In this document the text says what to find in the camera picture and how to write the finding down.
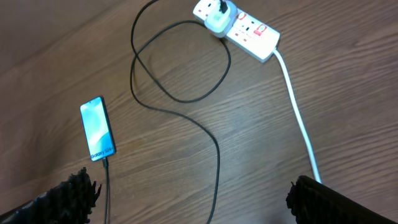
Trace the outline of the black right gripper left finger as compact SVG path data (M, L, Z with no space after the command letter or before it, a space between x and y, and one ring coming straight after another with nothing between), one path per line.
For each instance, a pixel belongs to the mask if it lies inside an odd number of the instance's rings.
M86 169L60 185L1 215L1 224L85 224L101 193Z

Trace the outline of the Galaxy S24 smartphone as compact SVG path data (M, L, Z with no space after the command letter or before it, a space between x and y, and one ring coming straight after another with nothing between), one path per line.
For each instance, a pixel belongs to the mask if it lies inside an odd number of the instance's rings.
M97 96L80 106L81 120L91 161L99 161L116 152L104 98Z

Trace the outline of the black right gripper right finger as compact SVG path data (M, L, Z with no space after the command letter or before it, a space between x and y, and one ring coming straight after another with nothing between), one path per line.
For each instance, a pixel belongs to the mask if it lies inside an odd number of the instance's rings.
M298 224L397 224L306 175L292 184L285 201Z

